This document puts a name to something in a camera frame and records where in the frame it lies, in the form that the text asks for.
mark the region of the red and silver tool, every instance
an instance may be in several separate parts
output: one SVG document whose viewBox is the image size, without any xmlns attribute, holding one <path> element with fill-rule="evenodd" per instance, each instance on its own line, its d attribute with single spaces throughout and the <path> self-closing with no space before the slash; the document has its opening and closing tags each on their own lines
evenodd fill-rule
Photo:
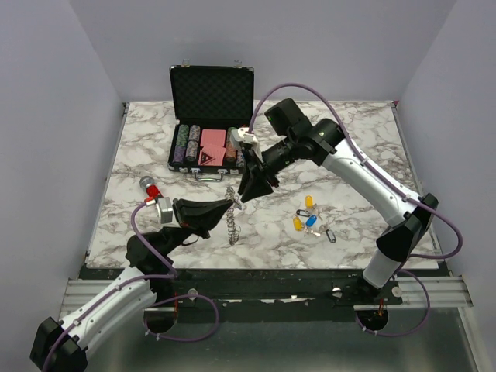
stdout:
<svg viewBox="0 0 496 372">
<path fill-rule="evenodd" d="M 165 225 L 171 223 L 174 217 L 171 200 L 165 198 L 158 187 L 155 185 L 155 180 L 150 176 L 141 177 L 139 186 L 145 191 L 149 198 L 145 200 L 147 204 L 155 204 L 157 206 L 157 215 L 160 224 Z"/>
<path fill-rule="evenodd" d="M 145 191 L 151 198 L 161 198 L 162 193 L 159 191 L 158 187 L 155 185 L 155 180 L 150 176 L 141 177 L 139 180 L 139 186 L 143 191 Z"/>
</svg>

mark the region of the open aluminum case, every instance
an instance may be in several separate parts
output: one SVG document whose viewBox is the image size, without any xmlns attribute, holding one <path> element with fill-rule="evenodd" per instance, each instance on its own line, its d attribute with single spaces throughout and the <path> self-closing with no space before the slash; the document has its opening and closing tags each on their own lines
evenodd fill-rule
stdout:
<svg viewBox="0 0 496 372">
<path fill-rule="evenodd" d="M 221 181 L 226 174 L 243 174 L 236 165 L 173 164 L 177 132 L 180 124 L 197 125 L 201 129 L 225 129 L 247 126 L 253 114 L 253 68 L 222 66 L 191 66 L 188 62 L 170 68 L 174 111 L 178 123 L 169 154 L 172 171 L 192 173 L 198 181 Z"/>
</svg>

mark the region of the black plastic bracket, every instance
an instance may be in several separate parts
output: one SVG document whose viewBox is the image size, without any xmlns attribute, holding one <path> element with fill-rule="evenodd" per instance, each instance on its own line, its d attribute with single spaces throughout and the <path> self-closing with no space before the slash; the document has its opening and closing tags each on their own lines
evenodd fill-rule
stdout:
<svg viewBox="0 0 496 372">
<path fill-rule="evenodd" d="M 46 319 L 38 327 L 29 358 L 42 370 L 50 348 L 63 333 L 62 327 L 53 320 Z M 86 352 L 66 335 L 51 358 L 48 372 L 83 372 L 88 365 Z"/>
</svg>

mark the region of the case handle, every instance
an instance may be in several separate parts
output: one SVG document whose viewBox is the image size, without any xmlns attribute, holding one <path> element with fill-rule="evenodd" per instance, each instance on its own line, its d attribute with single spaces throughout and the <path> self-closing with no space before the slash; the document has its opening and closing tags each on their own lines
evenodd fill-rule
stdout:
<svg viewBox="0 0 496 372">
<path fill-rule="evenodd" d="M 200 176 L 200 170 L 198 168 L 192 168 L 191 172 L 195 176 L 195 180 L 198 182 L 220 182 L 224 179 L 224 174 L 227 173 L 225 169 L 217 170 L 219 172 L 220 177 L 212 177 L 211 175 L 205 175 L 205 177 Z"/>
</svg>

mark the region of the screw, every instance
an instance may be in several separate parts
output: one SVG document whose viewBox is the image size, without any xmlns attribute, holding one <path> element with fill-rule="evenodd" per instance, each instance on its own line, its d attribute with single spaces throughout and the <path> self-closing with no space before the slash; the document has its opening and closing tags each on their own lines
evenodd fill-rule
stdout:
<svg viewBox="0 0 496 372">
<path fill-rule="evenodd" d="M 188 295 L 191 296 L 191 297 L 189 297 L 189 299 L 194 301 L 196 299 L 196 296 L 198 296 L 198 291 L 196 289 L 192 288 L 188 291 Z"/>
<path fill-rule="evenodd" d="M 332 289 L 332 296 L 336 298 L 341 298 L 343 296 L 343 292 L 341 291 L 341 288 L 335 287 Z"/>
<path fill-rule="evenodd" d="M 400 298 L 403 291 L 401 290 L 401 288 L 399 287 L 393 287 L 393 289 L 391 290 L 391 293 L 393 294 L 393 296 L 395 296 L 396 298 Z"/>
</svg>

